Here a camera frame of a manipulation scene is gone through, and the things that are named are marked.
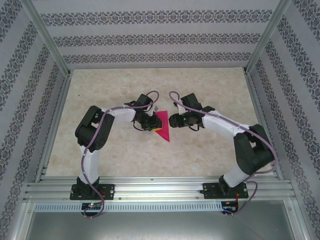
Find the pink triangular object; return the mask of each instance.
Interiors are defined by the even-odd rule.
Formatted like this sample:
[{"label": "pink triangular object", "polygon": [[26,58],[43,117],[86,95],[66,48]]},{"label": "pink triangular object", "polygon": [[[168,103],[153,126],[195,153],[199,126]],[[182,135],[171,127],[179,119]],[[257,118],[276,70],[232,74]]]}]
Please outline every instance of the pink triangular object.
[{"label": "pink triangular object", "polygon": [[168,111],[157,111],[156,115],[162,121],[162,129],[155,132],[170,142]]}]

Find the patterned wallpaper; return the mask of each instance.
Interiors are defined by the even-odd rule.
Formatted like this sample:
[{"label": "patterned wallpaper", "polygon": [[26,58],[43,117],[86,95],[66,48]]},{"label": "patterned wallpaper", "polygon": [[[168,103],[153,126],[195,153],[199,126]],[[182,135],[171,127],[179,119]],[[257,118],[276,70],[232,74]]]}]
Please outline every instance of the patterned wallpaper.
[{"label": "patterned wallpaper", "polygon": [[279,0],[35,0],[70,69],[244,67]]},{"label": "patterned wallpaper", "polygon": [[0,1],[0,240],[44,151],[64,76],[18,0]]},{"label": "patterned wallpaper", "polygon": [[293,0],[251,72],[280,159],[311,239],[320,239],[320,7]]}]

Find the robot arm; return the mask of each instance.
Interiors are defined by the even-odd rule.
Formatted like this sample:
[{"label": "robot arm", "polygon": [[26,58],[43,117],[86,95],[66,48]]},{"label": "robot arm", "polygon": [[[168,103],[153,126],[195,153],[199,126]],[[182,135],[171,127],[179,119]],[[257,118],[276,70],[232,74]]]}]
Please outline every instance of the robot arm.
[{"label": "robot arm", "polygon": [[[131,101],[124,105],[129,107],[140,107],[149,105],[151,102],[151,98],[141,94],[137,101]],[[105,115],[103,122],[100,122],[105,111],[107,111],[107,109],[91,106],[75,131],[75,136],[77,137],[77,142],[81,149],[81,156],[83,156],[86,147],[89,145],[96,133],[97,127],[95,127],[95,125],[100,124],[101,126],[93,144],[88,148],[83,161],[85,175],[90,184],[92,184],[96,189],[99,188],[98,167],[100,149],[106,144],[114,123],[133,122],[134,124],[134,122],[138,122],[141,124],[142,131],[155,131],[162,128],[162,121],[154,114],[157,111],[157,107],[153,105],[151,105],[150,108],[114,109]],[[73,198],[74,200],[78,200],[77,196],[88,200],[96,197],[96,193],[88,185],[82,171],[76,182],[77,184],[72,186],[72,197],[70,197],[70,199]]]},{"label": "robot arm", "polygon": [[[235,121],[222,116],[213,107],[202,107],[194,93],[182,97],[180,101],[186,107],[214,114],[217,117],[195,111],[186,111],[185,109],[181,109],[181,106],[178,106],[179,113],[169,118],[169,123],[172,128],[189,127],[194,131],[198,131],[200,127],[210,129],[234,142],[237,166],[219,179],[219,189],[225,196],[230,189],[235,188],[260,168],[274,160],[272,152],[261,140],[234,124],[231,124],[231,122],[234,123]],[[269,142],[266,132],[259,124],[254,126],[240,125]]]}]

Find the decorative border pattern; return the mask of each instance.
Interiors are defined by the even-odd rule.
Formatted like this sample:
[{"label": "decorative border pattern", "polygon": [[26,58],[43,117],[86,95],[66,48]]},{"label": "decorative border pattern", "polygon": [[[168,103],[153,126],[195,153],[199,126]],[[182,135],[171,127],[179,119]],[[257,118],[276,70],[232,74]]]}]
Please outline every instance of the decorative border pattern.
[{"label": "decorative border pattern", "polygon": [[251,52],[179,52],[64,55],[67,64],[247,61]]},{"label": "decorative border pattern", "polygon": [[[10,195],[8,196],[8,201],[4,204],[4,211],[2,212],[2,217],[0,219],[0,239],[6,239],[6,234],[10,227],[12,217],[14,215],[14,211],[17,207],[19,195],[21,193],[21,188],[23,187],[23,182],[28,172],[28,167],[33,155],[33,150],[37,143],[38,135],[40,133],[40,129],[45,119],[47,107],[49,105],[51,95],[55,88],[59,71],[60,71],[59,67],[57,63],[55,63],[50,73],[50,77],[48,79],[45,91],[43,93],[43,96],[37,111],[37,115],[35,117],[33,126],[30,131],[30,135],[27,140],[27,144],[23,150],[19,167],[14,177],[15,180],[12,182],[12,187],[10,188]],[[57,103],[58,101],[55,104],[53,113],[56,111]]]},{"label": "decorative border pattern", "polygon": [[173,45],[173,44],[256,44],[259,33],[144,34],[54,37],[58,47]]},{"label": "decorative border pattern", "polygon": [[319,74],[315,72],[312,62],[307,57],[307,53],[304,51],[297,35],[294,33],[287,18],[284,16],[277,25],[278,31],[284,40],[291,57],[294,60],[296,67],[298,68],[303,81],[311,97],[315,100],[317,109],[320,112],[320,81]]},{"label": "decorative border pattern", "polygon": [[2,107],[6,103],[6,99],[11,92],[13,84],[17,80],[18,73],[20,72],[23,63],[26,61],[29,50],[35,41],[37,34],[38,31],[35,25],[30,21],[0,79],[0,112],[3,110]]},{"label": "decorative border pattern", "polygon": [[317,170],[316,174],[320,175],[320,145],[316,142],[317,138],[315,137],[315,133],[311,129],[311,125],[308,123],[304,109],[298,100],[294,86],[291,84],[289,76],[285,70],[285,66],[281,62],[273,42],[270,40],[264,49],[282,87],[283,94],[288,101],[288,105],[292,111],[292,116],[294,117],[296,126],[299,128],[304,145],[307,147],[310,159],[313,161],[313,167]]},{"label": "decorative border pattern", "polygon": [[19,0],[7,0],[0,10],[0,43],[3,42],[7,32],[16,20],[18,13],[22,9]]},{"label": "decorative border pattern", "polygon": [[6,166],[11,158],[12,151],[16,145],[16,141],[19,137],[21,128],[27,116],[31,101],[37,89],[49,55],[50,51],[44,44],[33,67],[31,76],[26,84],[26,88],[23,91],[17,110],[14,113],[9,130],[7,131],[8,134],[4,137],[2,149],[0,150],[0,180],[3,179],[3,174],[6,172]]},{"label": "decorative border pattern", "polygon": [[272,10],[162,10],[43,13],[47,27],[109,24],[266,23]]},{"label": "decorative border pattern", "polygon": [[[307,177],[304,169],[301,167],[301,162],[299,161],[299,157],[297,155],[295,145],[292,142],[292,138],[290,137],[290,133],[288,131],[286,122],[280,110],[273,88],[270,84],[270,80],[266,73],[266,69],[263,66],[263,63],[260,58],[257,61],[255,67],[259,74],[263,89],[265,91],[267,101],[269,103],[269,106],[273,115],[273,119],[275,120],[278,132],[281,137],[282,144],[284,146],[284,150],[286,151],[286,155],[288,157],[288,161],[291,165],[292,173],[295,177],[295,181],[297,182],[297,186],[301,191],[301,196],[303,197],[303,203],[306,206],[305,209],[308,212],[309,219],[312,222],[312,227],[314,228],[315,235],[318,238],[320,238],[320,222],[319,222],[320,213],[318,212],[319,209],[316,206],[315,198],[312,196],[313,192],[310,190],[310,184],[307,181]],[[258,95],[256,85],[254,81],[252,82],[253,82],[255,91],[257,92],[257,95]],[[259,97],[258,97],[258,100],[260,105],[262,106],[261,100]]]},{"label": "decorative border pattern", "polygon": [[320,7],[314,0],[293,0],[294,5],[308,24],[315,38],[320,41]]}]

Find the beige floor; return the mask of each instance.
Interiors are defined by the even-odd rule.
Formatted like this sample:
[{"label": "beige floor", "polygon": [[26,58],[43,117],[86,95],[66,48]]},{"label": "beige floor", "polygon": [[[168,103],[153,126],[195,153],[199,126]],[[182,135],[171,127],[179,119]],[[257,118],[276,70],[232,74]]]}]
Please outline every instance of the beige floor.
[{"label": "beige floor", "polygon": [[[159,111],[177,113],[168,93],[195,93],[240,123],[257,118],[241,68],[144,68],[75,70],[49,160],[47,176],[77,176],[81,153],[75,129],[87,109],[122,106],[141,93],[160,93]],[[132,123],[114,124],[101,150],[99,174],[113,177],[220,176],[236,165],[233,142],[208,129],[170,128],[170,142]]]}]

